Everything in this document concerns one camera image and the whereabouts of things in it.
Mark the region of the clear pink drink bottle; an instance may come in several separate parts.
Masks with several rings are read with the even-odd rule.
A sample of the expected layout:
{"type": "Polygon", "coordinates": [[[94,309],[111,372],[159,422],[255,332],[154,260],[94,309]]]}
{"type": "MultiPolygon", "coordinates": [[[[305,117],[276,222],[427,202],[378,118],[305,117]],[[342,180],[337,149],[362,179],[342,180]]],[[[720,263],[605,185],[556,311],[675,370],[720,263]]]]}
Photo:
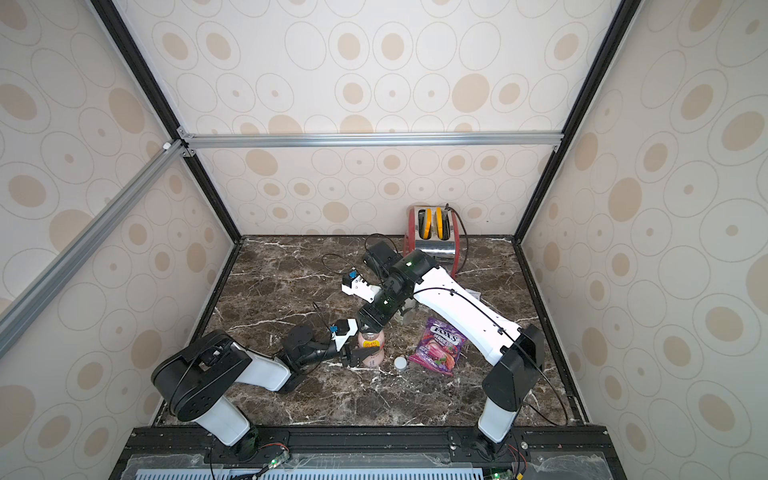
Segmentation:
{"type": "Polygon", "coordinates": [[[385,332],[362,332],[358,334],[358,346],[363,350],[361,364],[366,368],[377,368],[385,358],[385,332]]]}

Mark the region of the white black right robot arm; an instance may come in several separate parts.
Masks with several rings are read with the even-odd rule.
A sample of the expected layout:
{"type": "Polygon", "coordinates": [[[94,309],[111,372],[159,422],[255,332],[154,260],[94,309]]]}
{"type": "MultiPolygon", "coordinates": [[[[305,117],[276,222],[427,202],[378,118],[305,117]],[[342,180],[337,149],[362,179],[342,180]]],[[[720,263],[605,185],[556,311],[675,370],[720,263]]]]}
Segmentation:
{"type": "Polygon", "coordinates": [[[492,366],[482,383],[486,402],[478,429],[489,441],[501,443],[528,392],[544,376],[543,332],[494,312],[461,287],[434,256],[419,249],[401,256],[379,242],[366,262],[380,276],[377,285],[355,269],[342,276],[342,291],[366,301],[356,314],[358,322],[378,333],[406,300],[414,299],[458,330],[492,366]]]}

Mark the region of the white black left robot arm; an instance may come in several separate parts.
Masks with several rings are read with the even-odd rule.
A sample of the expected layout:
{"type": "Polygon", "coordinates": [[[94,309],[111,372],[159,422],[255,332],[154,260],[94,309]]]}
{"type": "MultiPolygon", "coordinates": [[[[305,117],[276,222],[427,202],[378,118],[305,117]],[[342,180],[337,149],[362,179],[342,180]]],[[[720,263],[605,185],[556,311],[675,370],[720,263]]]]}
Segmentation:
{"type": "Polygon", "coordinates": [[[164,360],[151,381],[171,415],[197,423],[223,445],[250,455],[256,451],[258,431],[225,397],[232,385],[289,393],[323,361],[338,358],[343,365],[356,367],[381,352],[376,344],[353,346],[359,334],[354,319],[337,321],[329,334],[329,340],[321,342],[311,326],[297,325],[283,338],[282,349],[267,357],[215,330],[164,360]]]}

